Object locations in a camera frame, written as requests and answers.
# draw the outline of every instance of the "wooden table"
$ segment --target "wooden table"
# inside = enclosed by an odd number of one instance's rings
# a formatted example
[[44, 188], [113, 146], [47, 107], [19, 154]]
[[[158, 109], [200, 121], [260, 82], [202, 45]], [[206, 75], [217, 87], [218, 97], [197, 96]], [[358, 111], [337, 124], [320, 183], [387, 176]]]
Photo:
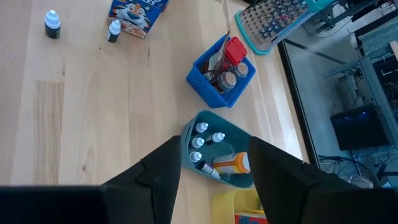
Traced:
[[[0, 184], [101, 184], [135, 164], [198, 111], [192, 63], [227, 29], [242, 1], [172, 0], [145, 40], [107, 42], [111, 0], [0, 2]], [[61, 38], [44, 34], [56, 10]], [[307, 160], [277, 49], [249, 60], [257, 74], [231, 109], [211, 110]], [[229, 189], [182, 170], [173, 223], [210, 223]]]

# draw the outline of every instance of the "prescription bottle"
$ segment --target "prescription bottle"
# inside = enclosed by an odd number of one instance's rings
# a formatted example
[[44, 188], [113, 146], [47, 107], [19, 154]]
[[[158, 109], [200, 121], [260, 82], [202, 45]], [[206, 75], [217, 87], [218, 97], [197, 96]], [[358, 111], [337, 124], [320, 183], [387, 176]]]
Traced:
[[216, 157], [213, 160], [213, 167], [220, 174], [250, 173], [249, 159], [246, 152]]

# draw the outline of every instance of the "frosted flakes box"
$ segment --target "frosted flakes box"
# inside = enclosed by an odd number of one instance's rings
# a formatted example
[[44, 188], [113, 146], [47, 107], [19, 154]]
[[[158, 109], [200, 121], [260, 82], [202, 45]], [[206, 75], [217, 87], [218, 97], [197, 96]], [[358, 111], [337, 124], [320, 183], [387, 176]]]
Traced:
[[108, 24], [121, 22], [124, 32], [144, 39], [169, 0], [113, 0]]

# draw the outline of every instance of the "teal grater handle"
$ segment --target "teal grater handle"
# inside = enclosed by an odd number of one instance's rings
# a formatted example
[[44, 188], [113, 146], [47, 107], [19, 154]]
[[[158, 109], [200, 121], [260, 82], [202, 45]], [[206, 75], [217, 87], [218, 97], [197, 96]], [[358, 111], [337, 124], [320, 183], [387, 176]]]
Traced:
[[327, 7], [333, 0], [305, 0], [311, 12], [317, 13]]

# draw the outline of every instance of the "cheese grater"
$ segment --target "cheese grater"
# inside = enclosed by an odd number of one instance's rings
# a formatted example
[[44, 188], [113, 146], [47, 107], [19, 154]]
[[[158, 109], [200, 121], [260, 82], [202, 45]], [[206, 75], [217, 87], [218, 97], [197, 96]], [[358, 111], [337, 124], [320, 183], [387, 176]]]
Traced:
[[236, 13], [235, 20], [254, 53], [264, 55], [313, 16], [314, 11], [327, 6], [327, 1], [330, 0], [263, 0]]

